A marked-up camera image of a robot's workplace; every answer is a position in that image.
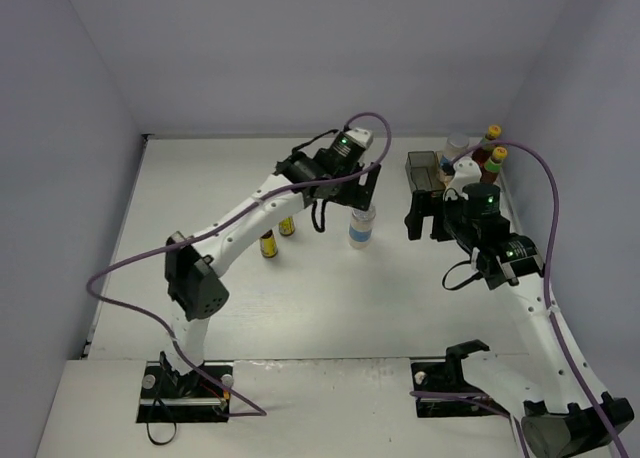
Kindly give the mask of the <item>red sauce bottle yellow cap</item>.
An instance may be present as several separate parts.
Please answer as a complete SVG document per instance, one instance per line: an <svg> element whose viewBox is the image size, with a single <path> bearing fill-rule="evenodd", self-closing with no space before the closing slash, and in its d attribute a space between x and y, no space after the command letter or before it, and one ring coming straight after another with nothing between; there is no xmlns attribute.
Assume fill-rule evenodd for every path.
<svg viewBox="0 0 640 458"><path fill-rule="evenodd" d="M495 142L501 137L502 128L500 125L492 124L488 127L486 134L481 140L482 147L477 150L478 159L485 162L492 154L496 145Z"/></svg>

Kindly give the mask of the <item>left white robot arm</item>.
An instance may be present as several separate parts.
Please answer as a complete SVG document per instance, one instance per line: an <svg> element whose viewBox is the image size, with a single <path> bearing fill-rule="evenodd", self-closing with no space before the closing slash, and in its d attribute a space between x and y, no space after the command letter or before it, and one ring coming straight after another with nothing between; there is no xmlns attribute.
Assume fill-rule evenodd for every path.
<svg viewBox="0 0 640 458"><path fill-rule="evenodd" d="M357 178L339 184L291 190L292 184L332 180L364 169L362 156L373 142L373 133L346 129L331 145L307 156L300 148L276 164L275 171L246 200L220 222L196 234L208 237L165 255L165 279L172 306L171 329L181 351L165 350L169 368L164 386L175 396L191 396L199 387L196 367L204 363L204 339L209 320L229 298L221 281L232 263L267 232L286 218L321 200L364 210L369 207L380 171L378 165L361 185Z"/></svg>

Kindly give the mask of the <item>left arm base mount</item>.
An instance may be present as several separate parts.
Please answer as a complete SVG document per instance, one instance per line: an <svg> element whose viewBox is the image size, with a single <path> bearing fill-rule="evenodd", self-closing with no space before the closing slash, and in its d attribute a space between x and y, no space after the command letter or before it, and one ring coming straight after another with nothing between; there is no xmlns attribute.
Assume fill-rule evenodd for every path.
<svg viewBox="0 0 640 458"><path fill-rule="evenodd" d="M145 364L136 422L164 424L226 423L231 396L196 372L170 372L166 359Z"/></svg>

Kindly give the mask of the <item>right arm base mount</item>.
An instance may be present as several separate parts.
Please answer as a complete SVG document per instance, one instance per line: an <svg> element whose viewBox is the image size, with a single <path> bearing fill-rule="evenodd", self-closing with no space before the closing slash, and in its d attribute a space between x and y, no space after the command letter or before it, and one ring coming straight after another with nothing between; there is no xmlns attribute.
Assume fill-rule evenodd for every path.
<svg viewBox="0 0 640 458"><path fill-rule="evenodd" d="M411 375L415 411L420 419L509 417L508 412L480 388L463 377L462 361L471 354L490 348L481 340L471 340L446 348L435 360L413 360Z"/></svg>

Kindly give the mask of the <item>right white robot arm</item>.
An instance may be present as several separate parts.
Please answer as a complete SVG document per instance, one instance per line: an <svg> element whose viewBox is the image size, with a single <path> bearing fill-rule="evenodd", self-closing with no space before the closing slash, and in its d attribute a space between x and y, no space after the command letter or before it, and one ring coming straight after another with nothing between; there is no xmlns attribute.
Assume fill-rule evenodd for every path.
<svg viewBox="0 0 640 458"><path fill-rule="evenodd" d="M611 395L579 350L549 282L549 262L534 242L512 231L500 212L494 184L414 185L405 218L408 237L453 241L473 273L454 291L482 281L511 316L535 369L533 378L507 365L490 346L474 339L449 346L443 361L416 371L413 396L504 409L516 446L527 457L574 457L610 444L634 420L625 398Z"/></svg>

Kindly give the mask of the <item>white granule jar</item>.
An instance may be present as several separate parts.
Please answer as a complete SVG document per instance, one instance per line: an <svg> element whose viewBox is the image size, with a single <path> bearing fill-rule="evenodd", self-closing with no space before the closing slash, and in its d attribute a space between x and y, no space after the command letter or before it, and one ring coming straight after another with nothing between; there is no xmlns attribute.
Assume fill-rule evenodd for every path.
<svg viewBox="0 0 640 458"><path fill-rule="evenodd" d="M354 249L363 249L371 242L375 217L374 204L371 204L366 210L356 208L351 210L348 239Z"/></svg>
<svg viewBox="0 0 640 458"><path fill-rule="evenodd" d="M446 143L441 151L443 154L441 164L448 174L454 175L452 161L467 150L469 144L469 136L461 132L453 132L447 137Z"/></svg>

